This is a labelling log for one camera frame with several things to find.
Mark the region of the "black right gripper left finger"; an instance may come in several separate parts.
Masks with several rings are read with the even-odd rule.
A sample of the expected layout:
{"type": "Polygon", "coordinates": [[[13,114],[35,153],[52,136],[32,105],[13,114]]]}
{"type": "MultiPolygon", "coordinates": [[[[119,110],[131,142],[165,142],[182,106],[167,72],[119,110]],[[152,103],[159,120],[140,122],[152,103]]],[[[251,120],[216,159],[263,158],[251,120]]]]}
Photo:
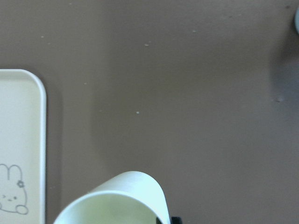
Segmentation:
{"type": "Polygon", "coordinates": [[[156,218],[156,224],[162,224],[159,218],[156,218]]]}

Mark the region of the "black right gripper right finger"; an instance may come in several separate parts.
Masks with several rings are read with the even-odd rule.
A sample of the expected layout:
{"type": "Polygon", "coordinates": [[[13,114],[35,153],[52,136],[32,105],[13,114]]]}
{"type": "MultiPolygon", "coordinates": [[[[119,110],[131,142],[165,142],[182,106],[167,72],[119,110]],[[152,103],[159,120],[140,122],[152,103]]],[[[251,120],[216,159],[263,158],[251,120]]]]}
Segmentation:
{"type": "Polygon", "coordinates": [[[171,224],[181,224],[181,217],[171,217],[171,224]]]}

